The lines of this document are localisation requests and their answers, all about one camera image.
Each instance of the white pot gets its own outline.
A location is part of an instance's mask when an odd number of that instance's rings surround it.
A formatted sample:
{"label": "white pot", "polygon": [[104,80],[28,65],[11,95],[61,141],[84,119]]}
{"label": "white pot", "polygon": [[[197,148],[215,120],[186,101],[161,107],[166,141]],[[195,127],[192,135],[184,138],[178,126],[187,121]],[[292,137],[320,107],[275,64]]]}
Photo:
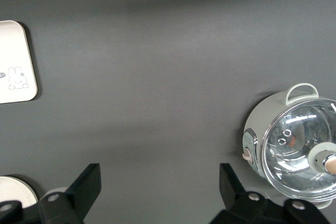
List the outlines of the white pot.
{"label": "white pot", "polygon": [[[311,92],[297,88],[307,86]],[[282,194],[310,202],[336,197],[336,102],[309,83],[261,101],[247,119],[243,158]]]}

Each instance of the transparent lid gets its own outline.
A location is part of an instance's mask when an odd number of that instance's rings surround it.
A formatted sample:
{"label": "transparent lid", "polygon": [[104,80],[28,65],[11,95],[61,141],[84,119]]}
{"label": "transparent lid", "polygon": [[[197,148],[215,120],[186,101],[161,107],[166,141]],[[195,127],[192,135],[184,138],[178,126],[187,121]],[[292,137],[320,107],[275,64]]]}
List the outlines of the transparent lid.
{"label": "transparent lid", "polygon": [[336,143],[336,102],[296,104],[273,121],[261,148],[268,181],[292,198],[320,202],[336,197],[336,175],[310,167],[308,155],[323,142]]}

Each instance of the bunny drawing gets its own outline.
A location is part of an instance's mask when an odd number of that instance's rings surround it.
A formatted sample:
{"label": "bunny drawing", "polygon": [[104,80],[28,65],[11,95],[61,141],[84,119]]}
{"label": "bunny drawing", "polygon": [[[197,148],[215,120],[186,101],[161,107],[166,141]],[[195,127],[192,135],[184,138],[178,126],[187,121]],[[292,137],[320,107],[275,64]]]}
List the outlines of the bunny drawing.
{"label": "bunny drawing", "polygon": [[9,68],[9,89],[25,89],[28,88],[27,79],[25,75],[22,73],[21,67]]}

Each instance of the pot handle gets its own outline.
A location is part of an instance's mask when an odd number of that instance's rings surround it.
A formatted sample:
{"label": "pot handle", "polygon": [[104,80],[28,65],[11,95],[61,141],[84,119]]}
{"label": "pot handle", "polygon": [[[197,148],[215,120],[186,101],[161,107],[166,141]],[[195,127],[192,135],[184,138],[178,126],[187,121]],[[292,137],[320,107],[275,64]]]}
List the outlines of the pot handle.
{"label": "pot handle", "polygon": [[[292,97],[291,99],[289,99],[289,96],[291,94],[291,92],[300,87],[300,86],[308,86],[308,87],[311,87],[312,89],[312,92],[309,93],[309,94],[304,94],[304,95],[299,95],[299,96],[296,96],[296,97]],[[299,100],[302,100],[302,99],[309,99],[309,98],[318,98],[319,97],[319,92],[317,91],[317,89],[312,85],[312,84],[309,84],[309,83],[299,83],[299,84],[296,84],[292,87],[290,87],[287,91],[287,94],[286,94],[286,97],[285,97],[285,105],[290,105],[294,102],[297,102]]]}

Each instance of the gray background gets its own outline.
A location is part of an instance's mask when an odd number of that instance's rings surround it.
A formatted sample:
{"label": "gray background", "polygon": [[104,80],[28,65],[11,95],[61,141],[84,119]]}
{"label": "gray background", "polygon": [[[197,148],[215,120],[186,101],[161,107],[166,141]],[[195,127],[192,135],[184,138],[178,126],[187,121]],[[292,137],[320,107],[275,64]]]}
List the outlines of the gray background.
{"label": "gray background", "polygon": [[[0,171],[42,193],[99,162],[86,223],[209,223],[244,123],[298,82],[336,99],[335,0],[0,0],[26,26],[39,93],[0,105]],[[323,213],[336,223],[332,206]]]}

